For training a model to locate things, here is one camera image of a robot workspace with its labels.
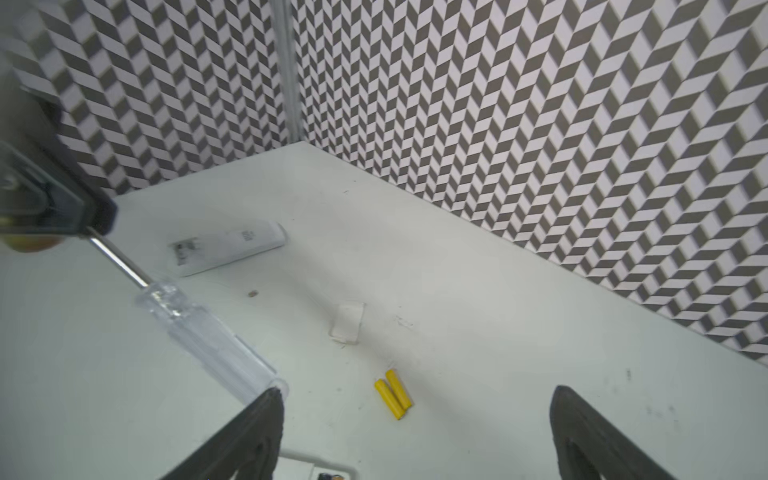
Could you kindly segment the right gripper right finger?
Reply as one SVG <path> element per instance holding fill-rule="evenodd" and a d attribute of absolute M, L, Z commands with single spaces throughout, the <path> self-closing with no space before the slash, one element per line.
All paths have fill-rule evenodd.
<path fill-rule="evenodd" d="M 673 478 L 572 388 L 555 388 L 549 410 L 563 479 Z"/>

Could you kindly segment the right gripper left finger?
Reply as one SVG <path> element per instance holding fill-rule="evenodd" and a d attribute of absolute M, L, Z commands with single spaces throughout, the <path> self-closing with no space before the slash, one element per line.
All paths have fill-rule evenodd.
<path fill-rule="evenodd" d="M 163 479 L 272 479 L 284 413 L 281 391 L 267 389 Z"/>

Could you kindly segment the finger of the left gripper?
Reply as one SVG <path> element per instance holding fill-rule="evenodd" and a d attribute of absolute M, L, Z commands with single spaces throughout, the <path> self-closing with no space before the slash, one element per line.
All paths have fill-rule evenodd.
<path fill-rule="evenodd" d="M 118 207 L 59 138 L 63 108 L 1 79 L 1 233 L 106 235 Z"/>

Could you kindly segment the white remote control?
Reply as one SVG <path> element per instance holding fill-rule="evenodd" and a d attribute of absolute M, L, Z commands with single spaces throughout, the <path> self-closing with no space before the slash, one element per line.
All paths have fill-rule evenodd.
<path fill-rule="evenodd" d="M 169 268 L 176 276 L 189 277 L 280 248 L 286 241 L 279 223 L 258 220 L 249 226 L 171 242 Z"/>
<path fill-rule="evenodd" d="M 280 457 L 273 472 L 273 480 L 352 480 L 347 471 L 317 465 L 312 462 Z"/>

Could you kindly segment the clear thin strip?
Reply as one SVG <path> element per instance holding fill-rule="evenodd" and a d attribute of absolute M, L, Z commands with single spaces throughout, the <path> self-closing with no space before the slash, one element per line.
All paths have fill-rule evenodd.
<path fill-rule="evenodd" d="M 96 230 L 89 229 L 87 239 L 139 288 L 136 303 L 237 400 L 247 405 L 270 388 L 288 396 L 288 384 L 276 370 L 176 284 L 153 280 Z"/>

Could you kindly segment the small battery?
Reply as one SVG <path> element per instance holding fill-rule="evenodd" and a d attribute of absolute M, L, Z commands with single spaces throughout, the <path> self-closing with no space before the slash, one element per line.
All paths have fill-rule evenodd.
<path fill-rule="evenodd" d="M 409 410 L 413 406 L 413 401 L 408 394 L 405 385 L 403 384 L 400 376 L 395 369 L 389 369 L 385 373 L 386 380 L 400 406 L 404 411 Z"/>

